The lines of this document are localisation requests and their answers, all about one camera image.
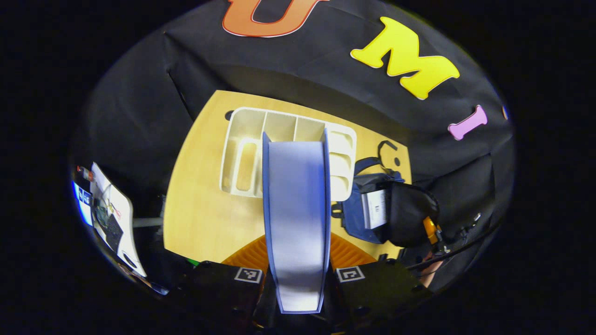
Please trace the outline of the white plastic bookshelf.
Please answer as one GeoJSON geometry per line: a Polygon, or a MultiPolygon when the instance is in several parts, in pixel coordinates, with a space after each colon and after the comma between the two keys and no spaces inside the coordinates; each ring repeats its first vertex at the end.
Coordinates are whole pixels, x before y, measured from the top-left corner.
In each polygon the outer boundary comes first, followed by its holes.
{"type": "Polygon", "coordinates": [[[263,134],[272,141],[319,141],[326,135],[331,200],[339,202],[350,197],[357,140],[351,127],[255,107],[239,107],[230,115],[219,180],[222,191],[258,199],[262,197],[263,134]]]}

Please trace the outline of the white paper sheet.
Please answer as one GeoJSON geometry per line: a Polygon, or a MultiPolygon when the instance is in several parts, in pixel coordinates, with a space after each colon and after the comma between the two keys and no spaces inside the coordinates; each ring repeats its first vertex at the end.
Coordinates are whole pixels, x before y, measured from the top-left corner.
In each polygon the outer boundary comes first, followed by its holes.
{"type": "Polygon", "coordinates": [[[134,272],[147,274],[137,254],[133,233],[133,206],[96,162],[92,163],[92,222],[107,246],[134,272]]]}

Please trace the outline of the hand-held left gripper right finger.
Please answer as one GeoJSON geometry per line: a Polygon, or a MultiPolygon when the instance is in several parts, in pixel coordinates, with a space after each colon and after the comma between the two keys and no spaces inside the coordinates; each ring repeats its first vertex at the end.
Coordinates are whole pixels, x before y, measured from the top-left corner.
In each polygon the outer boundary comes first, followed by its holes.
{"type": "Polygon", "coordinates": [[[423,302],[423,284],[396,259],[380,261],[331,235],[322,314],[332,322],[376,322],[423,302]]]}

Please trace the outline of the blue schoolbag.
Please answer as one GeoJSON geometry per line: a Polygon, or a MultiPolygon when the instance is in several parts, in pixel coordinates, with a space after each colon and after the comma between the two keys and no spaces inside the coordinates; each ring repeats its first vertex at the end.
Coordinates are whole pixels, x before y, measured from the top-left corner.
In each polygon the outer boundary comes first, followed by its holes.
{"type": "Polygon", "coordinates": [[[366,242],[383,244],[386,241],[401,248],[411,248],[429,242],[423,219],[429,216],[435,225],[440,214],[438,200],[429,191],[405,183],[400,172],[383,165],[381,149],[397,148],[382,141],[376,157],[360,159],[355,164],[352,190],[347,200],[332,205],[332,216],[341,220],[347,234],[366,242]],[[366,229],[360,195],[386,190],[387,222],[379,228],[366,229]]]}

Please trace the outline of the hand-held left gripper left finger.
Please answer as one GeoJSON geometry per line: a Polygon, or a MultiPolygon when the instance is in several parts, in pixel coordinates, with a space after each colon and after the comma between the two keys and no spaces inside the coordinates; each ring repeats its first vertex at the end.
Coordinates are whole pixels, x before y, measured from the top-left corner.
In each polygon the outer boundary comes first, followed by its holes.
{"type": "Polygon", "coordinates": [[[215,328],[274,328],[279,309],[265,236],[221,263],[201,261],[178,285],[178,302],[215,328]]]}

